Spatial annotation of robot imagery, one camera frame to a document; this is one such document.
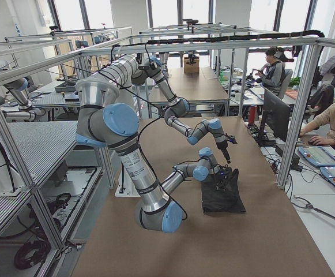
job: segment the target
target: black hair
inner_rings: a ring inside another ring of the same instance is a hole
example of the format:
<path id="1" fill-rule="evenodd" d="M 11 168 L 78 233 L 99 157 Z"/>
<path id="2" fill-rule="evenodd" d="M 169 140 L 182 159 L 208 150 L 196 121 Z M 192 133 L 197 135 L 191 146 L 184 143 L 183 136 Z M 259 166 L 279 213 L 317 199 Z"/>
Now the black hair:
<path id="1" fill-rule="evenodd" d="M 274 56 L 275 53 L 276 53 L 276 48 L 270 48 L 265 52 L 266 56 Z"/>

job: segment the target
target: cardboard box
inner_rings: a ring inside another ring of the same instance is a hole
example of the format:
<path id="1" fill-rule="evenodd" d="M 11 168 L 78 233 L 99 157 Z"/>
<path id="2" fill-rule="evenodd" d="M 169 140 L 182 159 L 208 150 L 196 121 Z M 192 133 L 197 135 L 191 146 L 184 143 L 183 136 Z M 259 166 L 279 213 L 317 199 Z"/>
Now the cardboard box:
<path id="1" fill-rule="evenodd" d="M 189 58 L 184 56 L 184 73 L 199 73 L 200 72 L 200 58 L 197 56 L 193 64 L 189 64 Z"/>

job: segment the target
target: black monitor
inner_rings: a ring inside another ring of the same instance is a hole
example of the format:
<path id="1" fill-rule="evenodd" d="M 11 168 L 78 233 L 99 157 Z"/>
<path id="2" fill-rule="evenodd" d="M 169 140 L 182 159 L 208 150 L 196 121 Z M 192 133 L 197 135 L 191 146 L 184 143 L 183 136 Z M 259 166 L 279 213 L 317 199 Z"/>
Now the black monitor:
<path id="1" fill-rule="evenodd" d="M 274 137 L 287 140 L 290 118 L 290 106 L 279 97 L 265 89 L 264 107 L 262 109 L 262 121 L 258 133 L 258 145 L 275 145 L 274 141 L 265 141 L 264 130 L 267 124 L 273 131 Z"/>

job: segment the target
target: perforated metal surface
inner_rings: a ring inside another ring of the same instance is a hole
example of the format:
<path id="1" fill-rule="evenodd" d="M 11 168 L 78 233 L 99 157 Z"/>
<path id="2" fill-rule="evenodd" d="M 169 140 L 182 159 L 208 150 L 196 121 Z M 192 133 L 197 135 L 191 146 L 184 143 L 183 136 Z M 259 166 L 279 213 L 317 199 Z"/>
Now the perforated metal surface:
<path id="1" fill-rule="evenodd" d="M 65 97 L 61 93 L 52 92 L 51 94 L 44 95 L 43 98 L 38 99 L 34 102 L 34 105 L 38 108 L 53 108 L 53 107 L 80 107 L 80 102 L 77 101 L 66 101 L 66 97 L 71 95 L 72 92 L 65 93 Z"/>
<path id="2" fill-rule="evenodd" d="M 22 122 L 8 125 L 37 186 L 44 184 L 76 144 L 77 121 Z M 29 190 L 15 198 L 0 197 L 0 233 L 29 199 Z"/>

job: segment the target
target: brown table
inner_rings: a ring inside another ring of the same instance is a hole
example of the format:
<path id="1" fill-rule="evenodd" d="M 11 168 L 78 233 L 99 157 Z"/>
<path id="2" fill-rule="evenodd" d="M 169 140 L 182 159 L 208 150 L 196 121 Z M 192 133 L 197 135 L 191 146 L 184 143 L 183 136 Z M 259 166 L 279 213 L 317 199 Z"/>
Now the brown table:
<path id="1" fill-rule="evenodd" d="M 202 118 L 184 118 L 195 126 Z M 173 197 L 189 217 L 173 234 L 144 230 L 134 220 L 138 199 L 110 193 L 85 245 L 73 276 L 334 276 L 244 123 L 221 118 L 235 135 L 231 166 L 238 168 L 245 214 L 204 215 L 200 183 L 182 183 Z M 211 135 L 197 145 L 167 127 L 161 119 L 145 129 L 141 146 L 160 181 L 171 167 L 196 160 L 198 150 L 211 147 L 224 164 Z"/>
<path id="2" fill-rule="evenodd" d="M 184 68 L 169 69 L 168 72 L 171 74 L 168 82 L 176 95 L 185 98 L 192 105 L 225 105 L 227 115 L 228 95 L 210 67 L 200 68 L 199 73 L 184 73 Z M 156 106 L 168 105 L 165 96 L 156 87 L 152 89 L 149 101 Z"/>

